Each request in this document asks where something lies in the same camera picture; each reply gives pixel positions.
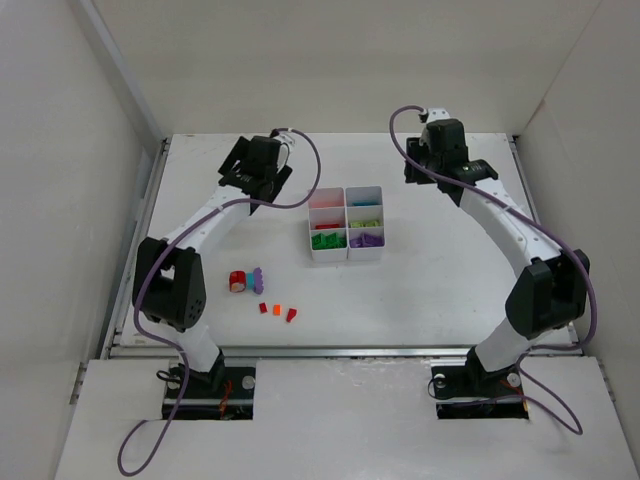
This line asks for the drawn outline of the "green lego plate piece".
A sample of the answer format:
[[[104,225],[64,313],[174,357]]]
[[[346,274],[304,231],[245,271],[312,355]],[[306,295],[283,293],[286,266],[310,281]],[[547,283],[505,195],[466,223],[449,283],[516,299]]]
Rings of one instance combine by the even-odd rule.
[[[326,249],[326,239],[327,237],[322,234],[316,234],[314,236],[311,237],[311,247],[313,250],[324,250]]]

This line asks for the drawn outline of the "red cylinder lego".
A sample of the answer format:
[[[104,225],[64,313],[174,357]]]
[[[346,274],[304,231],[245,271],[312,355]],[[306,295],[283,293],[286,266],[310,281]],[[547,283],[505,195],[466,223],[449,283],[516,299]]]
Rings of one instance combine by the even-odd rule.
[[[231,293],[241,293],[247,288],[246,273],[241,270],[232,271],[229,275],[229,291]]]

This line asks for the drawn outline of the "purple flower lego piece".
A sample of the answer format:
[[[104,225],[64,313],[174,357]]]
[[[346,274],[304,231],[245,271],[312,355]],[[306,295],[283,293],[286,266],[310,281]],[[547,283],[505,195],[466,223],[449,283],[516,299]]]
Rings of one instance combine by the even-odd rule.
[[[254,275],[255,280],[255,285],[252,291],[257,295],[261,295],[264,292],[263,271],[260,267],[257,267],[251,273]]]

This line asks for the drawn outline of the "red slope lego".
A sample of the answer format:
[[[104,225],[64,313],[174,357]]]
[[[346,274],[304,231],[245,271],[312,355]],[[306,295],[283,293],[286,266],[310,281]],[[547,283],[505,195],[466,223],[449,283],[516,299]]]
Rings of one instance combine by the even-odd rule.
[[[291,323],[296,316],[297,310],[295,308],[290,308],[287,312],[286,322]]]

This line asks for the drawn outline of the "blue lego brick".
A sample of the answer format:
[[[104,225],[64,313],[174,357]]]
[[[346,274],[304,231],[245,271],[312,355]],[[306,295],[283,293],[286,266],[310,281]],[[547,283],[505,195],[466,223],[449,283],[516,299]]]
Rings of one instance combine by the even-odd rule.
[[[355,201],[348,202],[349,208],[373,207],[373,206],[379,206],[379,205],[380,205],[380,202],[375,199],[364,199],[364,200],[358,199]]]

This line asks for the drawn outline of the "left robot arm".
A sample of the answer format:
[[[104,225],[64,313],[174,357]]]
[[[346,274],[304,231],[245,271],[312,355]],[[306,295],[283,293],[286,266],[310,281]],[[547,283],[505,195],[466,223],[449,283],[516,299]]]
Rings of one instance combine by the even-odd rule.
[[[218,186],[184,224],[138,246],[132,304],[139,333],[182,356],[178,379],[215,389],[224,354],[202,319],[206,303],[204,259],[239,222],[278,196],[292,173],[295,142],[282,132],[240,137],[218,169]]]

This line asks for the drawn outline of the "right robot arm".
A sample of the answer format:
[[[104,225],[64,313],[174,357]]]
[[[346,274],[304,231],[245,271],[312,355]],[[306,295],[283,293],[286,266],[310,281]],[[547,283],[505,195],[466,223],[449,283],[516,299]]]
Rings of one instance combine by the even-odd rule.
[[[484,229],[516,277],[504,320],[471,348],[464,366],[445,368],[439,375],[455,397],[494,396],[539,338],[584,314],[589,259],[530,225],[490,164],[470,160],[459,120],[443,109],[430,109],[420,119],[421,135],[406,141],[412,160],[404,170],[406,182],[436,184]]]

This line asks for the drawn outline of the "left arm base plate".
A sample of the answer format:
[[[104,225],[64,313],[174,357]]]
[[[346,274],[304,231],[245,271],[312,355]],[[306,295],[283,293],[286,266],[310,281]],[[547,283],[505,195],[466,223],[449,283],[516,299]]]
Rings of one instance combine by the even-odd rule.
[[[175,420],[251,420],[254,366],[223,366],[214,376],[191,371]]]

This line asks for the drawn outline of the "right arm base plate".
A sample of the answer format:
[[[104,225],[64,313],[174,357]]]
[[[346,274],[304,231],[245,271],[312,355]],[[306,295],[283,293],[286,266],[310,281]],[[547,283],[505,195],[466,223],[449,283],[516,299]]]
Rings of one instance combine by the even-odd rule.
[[[522,382],[514,368],[476,381],[463,365],[431,367],[430,396],[439,420],[528,420]]]

